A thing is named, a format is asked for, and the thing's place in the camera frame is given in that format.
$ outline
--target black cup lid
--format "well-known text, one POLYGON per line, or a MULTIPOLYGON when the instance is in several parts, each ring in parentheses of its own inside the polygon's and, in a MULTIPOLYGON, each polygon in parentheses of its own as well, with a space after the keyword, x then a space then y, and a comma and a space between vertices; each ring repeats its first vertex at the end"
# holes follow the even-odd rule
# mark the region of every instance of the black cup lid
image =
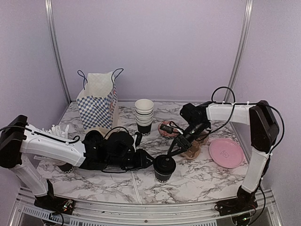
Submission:
POLYGON ((155 171, 163 175, 172 174, 175 170, 175 166, 175 160, 166 154, 158 155, 154 161, 155 171))

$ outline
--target metal frame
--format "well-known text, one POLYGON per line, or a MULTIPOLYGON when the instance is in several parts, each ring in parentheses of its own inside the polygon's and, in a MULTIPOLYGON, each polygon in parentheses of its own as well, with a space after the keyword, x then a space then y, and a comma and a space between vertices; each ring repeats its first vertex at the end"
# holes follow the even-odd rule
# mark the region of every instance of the metal frame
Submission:
POLYGON ((47 16, 47 22, 48 22, 48 26, 49 26, 49 32, 50 32, 50 38, 51 38, 51 42, 52 42, 52 48, 53 48, 53 52, 55 55, 55 62, 56 62, 56 66, 58 69, 58 73, 60 76, 60 80, 61 80, 61 84, 63 87, 63 92, 65 95, 65 99, 67 104, 69 105, 71 103, 71 97, 70 97, 70 93, 68 90, 68 86, 67 86, 67 82, 66 82, 66 78, 65 78, 65 74, 64 74, 64 70, 63 70, 63 65, 62 65, 62 61, 61 61, 61 57, 60 57, 60 52, 58 49, 58 44, 57 44, 57 37, 56 37, 56 32, 55 32, 55 22, 54 22, 54 18, 53 18, 53 12, 52 12, 52 2, 51 0, 45 0, 45 6, 46 6, 46 16, 47 16))
MULTIPOLYGON (((229 84, 228 84, 228 87, 231 88, 231 89, 234 88, 235 81, 236 81, 237 76, 238 76, 238 70, 239 70, 241 58, 242 58, 243 52, 246 48, 246 41, 247 41, 249 28, 250 28, 252 9, 253 9, 253 0, 247 0, 246 1, 245 16, 244 16, 244 20, 243 20, 243 27, 242 27, 241 35, 240 35, 239 46, 238 46, 238 50, 237 50, 237 54, 236 54, 236 58, 235 58, 235 63, 233 65, 230 81, 229 81, 229 84)), ((226 102, 229 101, 230 95, 231 95, 230 91, 227 90, 226 94, 225 94, 225 97, 224 97, 224 100, 226 102)))
MULTIPOLYGON (((279 212, 271 190, 265 191, 267 209, 273 226, 282 226, 279 212)), ((259 208, 263 207, 263 195, 256 194, 259 208)), ((21 187, 15 202, 9 226, 17 226, 23 213, 42 219, 49 219, 51 211, 33 205, 34 196, 28 188, 21 187)), ((248 211, 220 217, 214 206, 219 200, 176 203, 176 204, 123 204, 95 202, 75 199, 75 209, 72 215, 63 215, 66 226, 141 226, 141 225, 175 225, 193 226, 215 222, 218 219, 230 218, 248 211)), ((59 216, 50 218, 52 222, 60 221, 59 216)))

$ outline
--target checkered paper bag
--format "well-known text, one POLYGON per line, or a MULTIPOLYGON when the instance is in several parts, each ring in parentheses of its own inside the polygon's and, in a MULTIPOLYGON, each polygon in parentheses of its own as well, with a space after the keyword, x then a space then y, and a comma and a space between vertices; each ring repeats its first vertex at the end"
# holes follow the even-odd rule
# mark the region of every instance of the checkered paper bag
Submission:
POLYGON ((104 135, 117 126, 119 111, 114 76, 117 70, 121 70, 117 78, 122 68, 106 74, 89 73, 87 78, 83 76, 87 83, 76 101, 86 133, 95 129, 104 135))

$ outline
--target marble table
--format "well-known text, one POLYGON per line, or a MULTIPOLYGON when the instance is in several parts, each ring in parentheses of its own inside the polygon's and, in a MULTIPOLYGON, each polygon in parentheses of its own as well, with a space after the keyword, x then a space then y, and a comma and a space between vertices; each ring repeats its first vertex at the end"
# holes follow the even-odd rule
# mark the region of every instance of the marble table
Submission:
MULTIPOLYGON (((150 135, 143 137, 141 148, 153 157, 166 153, 171 140, 158 132, 161 121, 173 120, 181 127, 187 127, 179 115, 183 103, 155 102, 154 122, 150 135)), ((119 125, 126 127, 131 134, 137 130, 134 103, 119 103, 119 125)), ((69 138, 80 135, 83 130, 76 103, 71 103, 63 116, 60 126, 70 125, 69 138)), ((212 128, 220 126, 215 122, 212 128)), ((201 146, 201 154, 192 161, 175 156, 177 166, 170 180, 160 183, 155 179, 153 166, 136 172, 109 174, 76 168, 70 174, 62 173, 56 165, 41 161, 38 172, 50 179, 55 194, 70 198, 116 202, 116 203, 184 203, 217 200, 235 196, 248 167, 247 161, 235 169, 225 169, 213 162, 209 155, 210 142, 217 138, 230 138, 238 142, 230 125, 210 135, 206 145, 201 146)))

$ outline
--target blue checkered pattern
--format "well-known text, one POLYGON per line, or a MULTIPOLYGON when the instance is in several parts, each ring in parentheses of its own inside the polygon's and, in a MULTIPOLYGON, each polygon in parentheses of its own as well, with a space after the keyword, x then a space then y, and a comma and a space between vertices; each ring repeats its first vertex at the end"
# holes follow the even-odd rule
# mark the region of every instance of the blue checkered pattern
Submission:
POLYGON ((105 98, 87 96, 78 98, 76 101, 84 129, 95 127, 112 128, 113 113, 117 103, 115 84, 112 91, 105 98))

